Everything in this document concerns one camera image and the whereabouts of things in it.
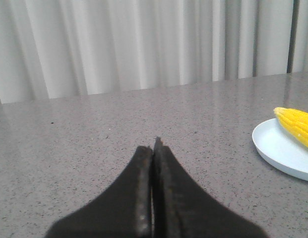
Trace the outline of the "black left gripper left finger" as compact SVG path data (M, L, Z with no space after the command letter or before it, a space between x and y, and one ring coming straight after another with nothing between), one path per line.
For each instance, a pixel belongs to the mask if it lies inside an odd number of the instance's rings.
M152 149L137 147L117 179L98 197L58 220L48 238L150 238Z

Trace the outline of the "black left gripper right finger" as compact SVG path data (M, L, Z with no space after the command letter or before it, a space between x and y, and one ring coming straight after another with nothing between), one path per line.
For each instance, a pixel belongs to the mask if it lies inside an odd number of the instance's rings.
M153 154L156 238L265 238L256 224L205 192L184 170L161 138Z

